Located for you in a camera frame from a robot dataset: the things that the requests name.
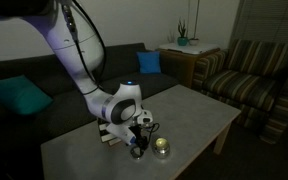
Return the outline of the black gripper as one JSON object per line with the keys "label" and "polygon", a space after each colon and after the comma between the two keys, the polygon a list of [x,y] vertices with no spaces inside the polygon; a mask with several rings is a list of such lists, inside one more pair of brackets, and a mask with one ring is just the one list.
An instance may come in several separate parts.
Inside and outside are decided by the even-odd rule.
{"label": "black gripper", "polygon": [[142,157],[149,146],[149,138],[143,135],[143,132],[149,132],[151,130],[150,125],[135,125],[131,126],[130,130],[135,135],[135,144],[131,150],[130,154],[133,158]]}

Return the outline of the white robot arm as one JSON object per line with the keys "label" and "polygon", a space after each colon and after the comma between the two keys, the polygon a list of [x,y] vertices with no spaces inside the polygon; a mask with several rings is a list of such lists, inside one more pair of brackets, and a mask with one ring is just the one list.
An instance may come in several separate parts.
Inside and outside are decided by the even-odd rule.
{"label": "white robot arm", "polygon": [[106,121],[106,130],[130,145],[139,159],[149,145],[141,130],[152,123],[142,108],[141,89],[122,82],[113,95],[104,92],[92,75],[105,59],[105,47],[89,16],[77,0],[0,0],[0,19],[18,17],[45,38],[85,98],[88,110]]}

